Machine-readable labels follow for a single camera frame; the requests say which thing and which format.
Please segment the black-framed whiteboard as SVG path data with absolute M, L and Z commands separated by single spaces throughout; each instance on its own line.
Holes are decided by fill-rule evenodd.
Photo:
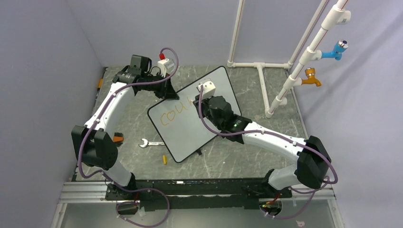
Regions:
M 214 137 L 201 122 L 193 100 L 199 95 L 197 86 L 212 81 L 215 95 L 223 96 L 235 114 L 241 115 L 235 92 L 224 66 L 187 83 L 177 92 L 178 100 L 162 100 L 149 108 L 147 115 L 175 162 L 182 162 Z

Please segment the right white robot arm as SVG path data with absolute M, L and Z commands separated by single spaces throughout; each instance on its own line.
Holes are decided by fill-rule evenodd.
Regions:
M 318 190 L 329 180 L 326 174 L 331 165 L 321 140 L 288 136 L 259 125 L 249 118 L 235 114 L 222 96 L 193 101 L 203 125 L 212 133 L 232 142 L 253 145 L 283 156 L 292 164 L 282 169 L 271 169 L 262 182 L 262 192 L 274 197 L 280 190 L 302 184 Z

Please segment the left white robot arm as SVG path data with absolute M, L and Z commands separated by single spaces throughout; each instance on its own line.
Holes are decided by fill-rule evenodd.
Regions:
M 160 99 L 178 100 L 179 95 L 171 83 L 171 76 L 176 73 L 177 62 L 159 55 L 158 72 L 152 74 L 151 60 L 147 57 L 132 55 L 131 63 L 117 72 L 112 80 L 107 97 L 97 111 L 83 125 L 73 127 L 71 135 L 77 158 L 77 165 L 82 177 L 82 165 L 96 167 L 96 173 L 102 173 L 118 187 L 118 194 L 129 200 L 136 195 L 135 175 L 118 161 L 118 148 L 113 141 L 115 126 L 123 116 L 128 103 L 140 91 L 154 92 Z

